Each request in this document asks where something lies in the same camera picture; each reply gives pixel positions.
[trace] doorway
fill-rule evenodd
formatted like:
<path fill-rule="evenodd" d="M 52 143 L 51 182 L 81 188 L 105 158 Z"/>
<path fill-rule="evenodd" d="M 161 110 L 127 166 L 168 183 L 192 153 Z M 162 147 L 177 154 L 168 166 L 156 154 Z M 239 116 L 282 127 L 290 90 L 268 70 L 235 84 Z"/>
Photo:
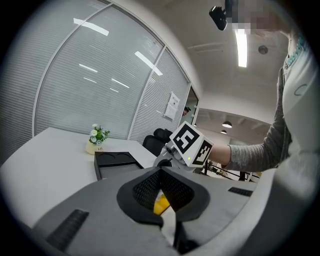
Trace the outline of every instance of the doorway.
<path fill-rule="evenodd" d="M 180 121 L 180 125 L 184 121 L 187 121 L 190 125 L 192 124 L 192 122 L 193 122 L 193 120 L 195 118 L 197 106 L 198 106 L 198 98 L 197 98 L 194 90 L 191 87 L 190 91 L 189 91 L 188 98 L 186 99 L 186 103 L 185 103 L 185 106 L 184 106 L 184 110 L 185 111 L 183 112 L 183 115 L 182 115 L 182 118 L 181 118 L 181 121 Z"/>

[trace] white table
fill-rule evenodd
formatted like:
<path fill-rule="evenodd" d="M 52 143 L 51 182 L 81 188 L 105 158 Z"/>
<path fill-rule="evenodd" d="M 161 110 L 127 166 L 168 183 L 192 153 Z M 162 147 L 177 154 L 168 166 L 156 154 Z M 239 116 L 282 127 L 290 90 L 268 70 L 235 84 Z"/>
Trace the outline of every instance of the white table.
<path fill-rule="evenodd" d="M 1 187 L 15 217 L 33 227 L 51 208 L 97 181 L 89 135 L 48 128 L 19 148 L 0 168 Z M 108 138 L 107 152 L 129 152 L 144 168 L 156 157 L 135 140 Z"/>

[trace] small flower vase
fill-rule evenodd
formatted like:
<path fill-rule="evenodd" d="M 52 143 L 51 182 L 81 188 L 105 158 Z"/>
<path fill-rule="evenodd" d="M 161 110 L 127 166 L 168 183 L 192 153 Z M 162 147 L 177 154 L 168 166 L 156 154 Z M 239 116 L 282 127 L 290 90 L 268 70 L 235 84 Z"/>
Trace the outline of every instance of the small flower vase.
<path fill-rule="evenodd" d="M 90 155 L 94 155 L 96 151 L 103 151 L 102 145 L 95 145 L 91 143 L 89 140 L 86 142 L 85 151 L 87 151 Z"/>

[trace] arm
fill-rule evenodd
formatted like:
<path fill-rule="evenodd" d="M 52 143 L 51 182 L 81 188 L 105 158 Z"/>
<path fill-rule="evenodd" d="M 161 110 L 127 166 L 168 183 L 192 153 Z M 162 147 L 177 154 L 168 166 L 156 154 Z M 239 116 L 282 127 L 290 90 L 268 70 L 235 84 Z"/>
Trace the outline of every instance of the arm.
<path fill-rule="evenodd" d="M 285 121 L 282 108 L 282 69 L 277 84 L 277 104 L 274 122 L 262 144 L 249 146 L 213 145 L 209 159 L 220 163 L 226 169 L 235 171 L 261 172 L 275 167 L 281 158 Z"/>

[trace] gray sleeve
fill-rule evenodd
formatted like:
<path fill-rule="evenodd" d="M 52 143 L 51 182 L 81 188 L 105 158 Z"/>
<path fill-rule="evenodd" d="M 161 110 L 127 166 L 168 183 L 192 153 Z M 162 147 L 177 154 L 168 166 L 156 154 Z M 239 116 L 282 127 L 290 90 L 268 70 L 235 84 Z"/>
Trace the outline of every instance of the gray sleeve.
<path fill-rule="evenodd" d="M 229 170 L 261 172 L 275 167 L 281 158 L 284 144 L 285 121 L 282 107 L 284 84 L 282 70 L 277 83 L 277 104 L 273 124 L 262 144 L 237 146 L 231 148 L 230 163 L 225 167 Z"/>

